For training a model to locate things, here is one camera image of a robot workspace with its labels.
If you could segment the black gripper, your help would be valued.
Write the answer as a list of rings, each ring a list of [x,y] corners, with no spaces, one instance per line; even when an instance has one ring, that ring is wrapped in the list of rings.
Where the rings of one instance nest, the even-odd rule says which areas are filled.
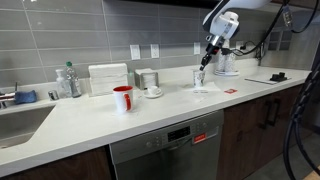
[[[216,55],[222,48],[225,39],[221,36],[208,35],[206,37],[206,41],[208,42],[208,46],[206,48],[207,54],[201,60],[201,67],[203,68],[212,61],[212,55]]]

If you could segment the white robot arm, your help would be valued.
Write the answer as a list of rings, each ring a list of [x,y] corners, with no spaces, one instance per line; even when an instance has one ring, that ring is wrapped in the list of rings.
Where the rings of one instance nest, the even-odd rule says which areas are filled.
[[[209,33],[206,38],[208,45],[206,54],[201,60],[200,70],[203,71],[213,55],[222,48],[224,41],[231,39],[239,30],[239,15],[230,8],[257,9],[271,0],[221,0],[204,18],[202,26]]]

